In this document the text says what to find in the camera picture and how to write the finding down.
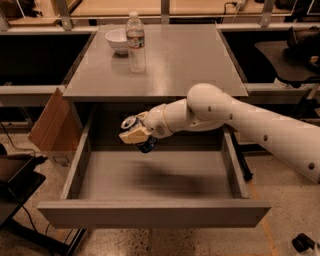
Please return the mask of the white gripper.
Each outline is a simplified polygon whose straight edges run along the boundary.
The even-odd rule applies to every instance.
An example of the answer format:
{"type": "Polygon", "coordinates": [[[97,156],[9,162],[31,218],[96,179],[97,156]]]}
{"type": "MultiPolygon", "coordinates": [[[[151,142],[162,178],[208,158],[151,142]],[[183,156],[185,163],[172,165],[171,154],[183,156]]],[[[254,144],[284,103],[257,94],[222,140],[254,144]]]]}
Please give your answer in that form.
{"type": "Polygon", "coordinates": [[[137,144],[148,140],[152,135],[154,138],[166,138],[173,135],[165,120],[166,104],[153,107],[149,111],[141,112],[137,118],[143,122],[144,126],[132,129],[119,134],[120,139],[125,144],[137,144]]]}

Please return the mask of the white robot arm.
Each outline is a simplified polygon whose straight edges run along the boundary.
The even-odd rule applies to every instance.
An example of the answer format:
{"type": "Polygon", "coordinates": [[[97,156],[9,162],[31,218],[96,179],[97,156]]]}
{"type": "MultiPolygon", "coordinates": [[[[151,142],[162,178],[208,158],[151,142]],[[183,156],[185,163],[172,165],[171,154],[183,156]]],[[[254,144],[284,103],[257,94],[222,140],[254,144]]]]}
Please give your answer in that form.
{"type": "Polygon", "coordinates": [[[200,83],[187,97],[126,118],[120,139],[141,145],[179,131],[209,131],[229,125],[311,181],[320,182],[320,127],[239,101],[200,83]]]}

